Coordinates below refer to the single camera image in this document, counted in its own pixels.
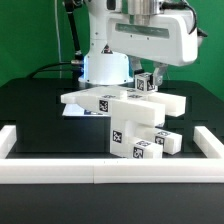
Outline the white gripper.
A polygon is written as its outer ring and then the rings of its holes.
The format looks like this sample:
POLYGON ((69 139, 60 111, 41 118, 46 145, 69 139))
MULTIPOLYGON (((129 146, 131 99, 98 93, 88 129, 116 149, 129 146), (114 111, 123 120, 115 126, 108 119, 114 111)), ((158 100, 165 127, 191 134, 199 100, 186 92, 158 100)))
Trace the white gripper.
POLYGON ((133 75, 144 72, 139 58, 155 61, 153 82, 160 86, 168 65, 185 66, 197 59, 193 23, 190 10, 165 10, 151 16, 147 25, 130 24, 128 15, 113 13, 108 17, 107 42, 112 51, 130 56, 133 75))

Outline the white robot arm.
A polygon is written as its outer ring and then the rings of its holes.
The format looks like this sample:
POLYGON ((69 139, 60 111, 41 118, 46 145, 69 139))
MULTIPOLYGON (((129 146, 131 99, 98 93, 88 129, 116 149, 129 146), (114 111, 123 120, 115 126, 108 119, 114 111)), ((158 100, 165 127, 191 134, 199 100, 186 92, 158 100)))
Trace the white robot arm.
POLYGON ((186 0, 85 0, 90 49, 84 57, 82 82, 115 85, 131 82, 150 60, 155 86, 167 67, 186 66, 198 56, 207 34, 186 0))

